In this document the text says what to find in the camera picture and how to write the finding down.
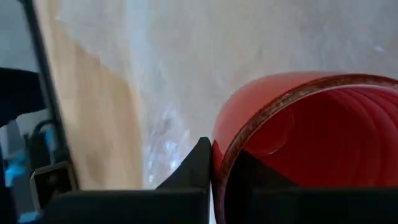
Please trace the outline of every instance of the black plastic piece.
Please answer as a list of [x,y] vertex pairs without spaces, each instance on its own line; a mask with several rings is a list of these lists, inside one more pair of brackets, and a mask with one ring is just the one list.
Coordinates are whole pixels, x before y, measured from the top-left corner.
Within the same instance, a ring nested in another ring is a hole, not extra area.
[[36,169],[30,177],[30,189],[37,211],[44,209],[61,194],[76,190],[75,177],[68,162]]
[[398,189],[303,189],[241,151],[225,196],[227,223],[398,223]]
[[211,144],[200,138],[180,167],[155,190],[80,191],[44,210],[44,223],[209,222]]
[[45,109],[35,72],[0,67],[0,127],[18,116]]
[[225,220],[227,223],[245,223],[253,189],[275,190],[296,186],[258,159],[242,150],[229,174],[225,192]]
[[24,135],[24,140],[27,158],[30,164],[29,173],[32,173],[40,167],[49,166],[51,164],[45,133],[34,134],[31,137],[26,134]]
[[256,189],[245,223],[398,223],[397,201],[397,189]]
[[62,156],[62,158],[59,158],[58,160],[69,161],[72,163],[70,153],[67,148],[65,130],[63,128],[62,119],[58,108],[57,95],[55,94],[55,89],[50,75],[50,67],[45,53],[45,45],[40,32],[40,26],[37,21],[34,0],[20,0],[20,2],[24,7],[34,53],[39,66],[39,82],[43,93],[44,103],[54,124],[54,138],[57,142],[57,150],[62,151],[62,153],[58,153],[60,156]]

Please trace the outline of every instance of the red plastic cup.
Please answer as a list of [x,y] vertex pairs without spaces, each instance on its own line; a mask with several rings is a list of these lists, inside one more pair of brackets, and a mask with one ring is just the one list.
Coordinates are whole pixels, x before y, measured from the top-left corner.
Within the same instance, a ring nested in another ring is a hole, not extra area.
[[302,187],[396,187],[398,81],[330,72],[263,77],[224,104],[213,139],[218,223],[241,150]]

